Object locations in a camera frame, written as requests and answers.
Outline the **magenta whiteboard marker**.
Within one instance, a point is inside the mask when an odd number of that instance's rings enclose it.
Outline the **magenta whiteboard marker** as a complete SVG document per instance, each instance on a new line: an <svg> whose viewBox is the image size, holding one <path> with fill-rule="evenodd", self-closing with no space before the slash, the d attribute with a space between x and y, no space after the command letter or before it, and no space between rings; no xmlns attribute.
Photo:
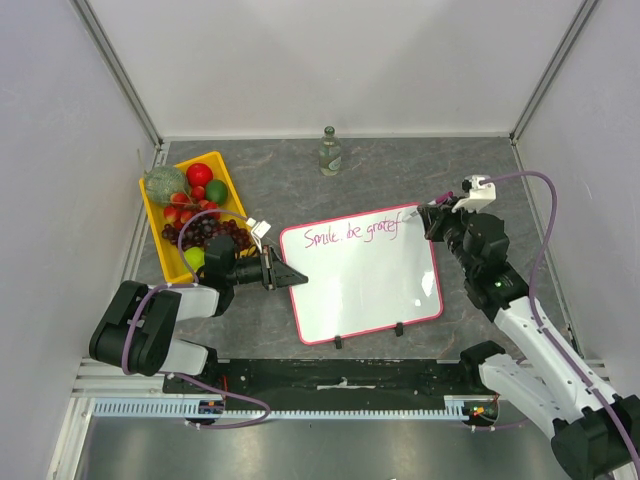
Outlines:
<svg viewBox="0 0 640 480"><path fill-rule="evenodd" d="M420 211L425 209L426 207L435 207L435 206L439 206L439 205L445 203L452 196L453 196L453 192L452 191L448 191L445 194L442 194L442 195L430 200L429 202L426 202L426 203L418 205L414 210L412 210L410 213L408 213L407 215L405 215L402 218L402 222L408 222L410 219L418 216L420 214Z"/></svg>

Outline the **pink framed whiteboard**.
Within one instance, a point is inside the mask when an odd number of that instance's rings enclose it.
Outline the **pink framed whiteboard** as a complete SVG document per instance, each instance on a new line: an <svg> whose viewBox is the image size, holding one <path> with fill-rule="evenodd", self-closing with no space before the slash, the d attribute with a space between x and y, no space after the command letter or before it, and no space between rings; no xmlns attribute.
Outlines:
<svg viewBox="0 0 640 480"><path fill-rule="evenodd" d="M438 318L444 311L435 252L415 204L284 229L286 264L307 276L290 289L305 345Z"/></svg>

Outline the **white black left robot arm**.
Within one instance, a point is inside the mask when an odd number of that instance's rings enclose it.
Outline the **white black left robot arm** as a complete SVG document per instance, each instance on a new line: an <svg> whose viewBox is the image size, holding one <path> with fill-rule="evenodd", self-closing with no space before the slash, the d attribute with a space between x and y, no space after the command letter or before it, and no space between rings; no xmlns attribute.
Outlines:
<svg viewBox="0 0 640 480"><path fill-rule="evenodd" d="M90 339L89 356L126 374L184 372L196 392L211 392L219 382L218 367L207 361L206 348L173 339L176 323L224 314L237 285L259 283L272 291L308 282L270 246L257 256L238 258L228 235L210 241L201 273L195 283L121 283Z"/></svg>

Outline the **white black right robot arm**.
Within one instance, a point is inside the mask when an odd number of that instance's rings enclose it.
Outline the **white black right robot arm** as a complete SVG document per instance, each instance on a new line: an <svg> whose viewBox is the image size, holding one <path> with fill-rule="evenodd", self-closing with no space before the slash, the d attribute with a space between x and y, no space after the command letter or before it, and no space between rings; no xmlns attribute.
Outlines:
<svg viewBox="0 0 640 480"><path fill-rule="evenodd" d="M445 243L464 273L473 305L517 345L528 373L496 343L465 350L458 381L467 392L486 388L511 402L549 439L572 479L594 479L639 464L639 399L623 397L571 348L511 266L503 220L456 208L449 199L422 204L425 237Z"/></svg>

